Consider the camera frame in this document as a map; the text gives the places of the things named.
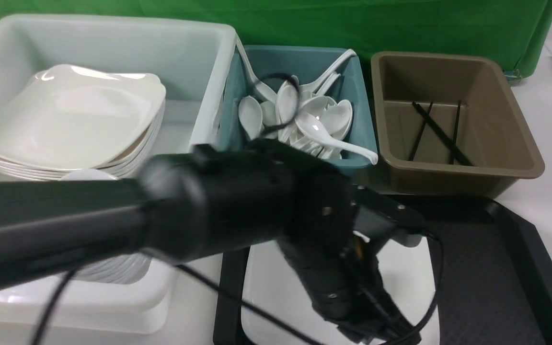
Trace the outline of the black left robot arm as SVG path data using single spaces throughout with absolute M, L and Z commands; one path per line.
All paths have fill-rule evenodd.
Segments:
M 383 287 L 377 253 L 410 245 L 422 218 L 335 166 L 271 139 L 149 159 L 132 179 L 0 183 L 0 290 L 144 253 L 308 344 L 316 341 L 186 264 L 276 241 L 311 306 L 356 342 L 421 340 Z

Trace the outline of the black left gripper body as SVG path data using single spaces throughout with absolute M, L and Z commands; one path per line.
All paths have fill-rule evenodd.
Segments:
M 349 185 L 307 185 L 297 196 L 293 227 L 277 244 L 314 312 L 355 343 L 420 343 L 420 332 L 386 291 L 377 258 L 391 240 L 418 245 L 420 212 Z

